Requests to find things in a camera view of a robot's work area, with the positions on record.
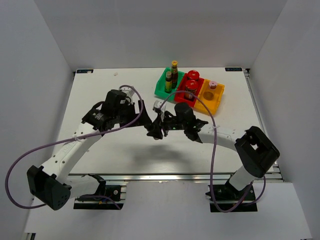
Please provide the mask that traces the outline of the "red lid jar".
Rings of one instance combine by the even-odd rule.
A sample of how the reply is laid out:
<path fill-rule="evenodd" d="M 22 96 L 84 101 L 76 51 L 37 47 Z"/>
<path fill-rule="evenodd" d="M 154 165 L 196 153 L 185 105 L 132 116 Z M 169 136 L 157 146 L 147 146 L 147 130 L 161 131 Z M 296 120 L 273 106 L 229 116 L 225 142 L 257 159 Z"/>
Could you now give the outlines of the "red lid jar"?
<path fill-rule="evenodd" d="M 199 78 L 200 78 L 200 74 L 198 71 L 196 70 L 190 70 L 188 73 L 187 73 L 187 78 L 189 80 L 193 80 L 193 81 L 198 81 Z"/>
<path fill-rule="evenodd" d="M 196 93 L 198 86 L 199 84 L 196 80 L 187 80 L 185 83 L 184 98 L 191 101 L 194 98 L 194 94 Z"/>

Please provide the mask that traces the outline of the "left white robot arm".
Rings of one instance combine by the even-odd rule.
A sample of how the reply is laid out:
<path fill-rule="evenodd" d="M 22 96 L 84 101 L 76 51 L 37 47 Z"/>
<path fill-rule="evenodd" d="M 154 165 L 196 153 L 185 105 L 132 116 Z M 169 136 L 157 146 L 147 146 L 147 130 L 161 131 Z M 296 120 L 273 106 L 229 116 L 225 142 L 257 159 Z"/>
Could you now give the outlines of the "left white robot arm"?
<path fill-rule="evenodd" d="M 110 90 L 81 119 L 72 138 L 41 166 L 31 166 L 27 171 L 30 192 L 44 204 L 56 211 L 69 199 L 106 198 L 106 181 L 97 174 L 85 174 L 73 179 L 69 174 L 83 155 L 107 133 L 120 129 L 144 126 L 151 123 L 142 99 L 138 100 L 139 113 L 135 112 L 133 96 L 137 90 L 129 85 Z"/>

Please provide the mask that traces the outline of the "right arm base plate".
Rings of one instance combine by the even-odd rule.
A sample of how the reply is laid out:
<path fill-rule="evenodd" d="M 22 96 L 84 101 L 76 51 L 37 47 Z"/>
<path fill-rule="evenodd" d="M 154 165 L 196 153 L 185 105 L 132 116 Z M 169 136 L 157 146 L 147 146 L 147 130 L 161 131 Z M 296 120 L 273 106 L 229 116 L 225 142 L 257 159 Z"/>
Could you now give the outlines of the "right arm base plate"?
<path fill-rule="evenodd" d="M 229 189 L 224 184 L 215 184 L 213 185 L 213 192 L 214 192 L 215 200 L 218 206 L 222 210 L 226 211 L 236 205 L 236 203 L 241 199 L 241 197 L 246 192 L 246 188 L 239 191 L 238 193 L 235 193 L 232 190 L 229 191 Z M 241 204 L 238 205 L 238 207 L 235 208 L 232 211 L 232 213 L 257 212 L 258 207 L 257 207 L 257 203 L 254 202 L 255 200 L 256 200 L 255 191 L 253 186 L 251 186 L 245 198 L 241 202 Z"/>

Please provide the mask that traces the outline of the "small brown cap bottle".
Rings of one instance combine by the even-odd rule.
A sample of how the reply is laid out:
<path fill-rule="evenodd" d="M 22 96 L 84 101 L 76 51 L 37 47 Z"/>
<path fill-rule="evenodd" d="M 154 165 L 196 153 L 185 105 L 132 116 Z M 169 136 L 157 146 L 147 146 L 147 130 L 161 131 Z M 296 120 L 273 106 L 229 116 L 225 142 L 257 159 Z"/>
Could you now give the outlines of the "small brown cap bottle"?
<path fill-rule="evenodd" d="M 171 71 L 167 71 L 165 73 L 164 91 L 166 93 L 170 93 L 172 91 L 172 72 Z"/>

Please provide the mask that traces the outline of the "yellow cap sauce bottle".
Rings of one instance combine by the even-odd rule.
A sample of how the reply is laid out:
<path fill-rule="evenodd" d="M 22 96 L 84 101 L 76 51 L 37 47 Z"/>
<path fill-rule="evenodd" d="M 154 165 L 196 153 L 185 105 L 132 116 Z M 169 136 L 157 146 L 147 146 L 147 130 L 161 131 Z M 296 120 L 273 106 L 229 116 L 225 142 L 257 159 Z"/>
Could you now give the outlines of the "yellow cap sauce bottle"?
<path fill-rule="evenodd" d="M 172 80 L 172 89 L 175 89 L 178 84 L 178 62 L 173 60 L 171 62 L 171 80 Z"/>

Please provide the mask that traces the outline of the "pink cap spice bottle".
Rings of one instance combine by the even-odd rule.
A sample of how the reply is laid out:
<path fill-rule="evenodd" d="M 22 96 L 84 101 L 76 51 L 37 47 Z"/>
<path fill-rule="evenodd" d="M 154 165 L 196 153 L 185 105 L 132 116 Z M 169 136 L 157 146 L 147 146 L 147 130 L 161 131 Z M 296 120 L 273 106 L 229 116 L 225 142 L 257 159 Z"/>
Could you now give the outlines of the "pink cap spice bottle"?
<path fill-rule="evenodd" d="M 206 87 L 206 89 L 203 93 L 203 97 L 205 100 L 211 101 L 214 99 L 214 93 L 215 93 L 217 86 L 218 86 L 218 83 L 216 81 L 210 80 L 208 82 L 208 86 Z"/>

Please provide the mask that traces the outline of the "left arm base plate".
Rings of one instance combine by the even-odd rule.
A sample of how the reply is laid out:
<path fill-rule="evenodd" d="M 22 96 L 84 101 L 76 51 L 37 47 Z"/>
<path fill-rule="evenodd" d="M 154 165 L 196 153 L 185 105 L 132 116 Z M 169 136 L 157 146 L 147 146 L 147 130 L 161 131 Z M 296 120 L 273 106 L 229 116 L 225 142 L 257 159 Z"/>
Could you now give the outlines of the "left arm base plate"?
<path fill-rule="evenodd" d="M 127 186 L 125 182 L 107 182 L 104 197 L 77 197 L 74 200 L 74 210 L 121 210 L 126 200 Z"/>

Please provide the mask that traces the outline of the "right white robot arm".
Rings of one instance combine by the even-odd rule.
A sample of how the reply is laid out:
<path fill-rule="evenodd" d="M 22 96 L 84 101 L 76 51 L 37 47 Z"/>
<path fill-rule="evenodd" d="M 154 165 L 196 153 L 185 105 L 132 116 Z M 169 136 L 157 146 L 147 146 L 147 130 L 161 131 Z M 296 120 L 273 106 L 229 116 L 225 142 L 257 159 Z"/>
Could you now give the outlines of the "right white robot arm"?
<path fill-rule="evenodd" d="M 183 131 L 185 136 L 197 143 L 214 144 L 238 153 L 242 166 L 225 184 L 226 195 L 236 200 L 254 179 L 262 178 L 280 157 L 280 152 L 265 133 L 257 126 L 247 130 L 235 130 L 213 126 L 196 118 L 192 108 L 184 102 L 174 107 L 175 114 L 166 110 L 166 104 L 155 101 L 153 111 L 156 119 L 147 127 L 147 135 L 161 140 L 169 131 Z"/>

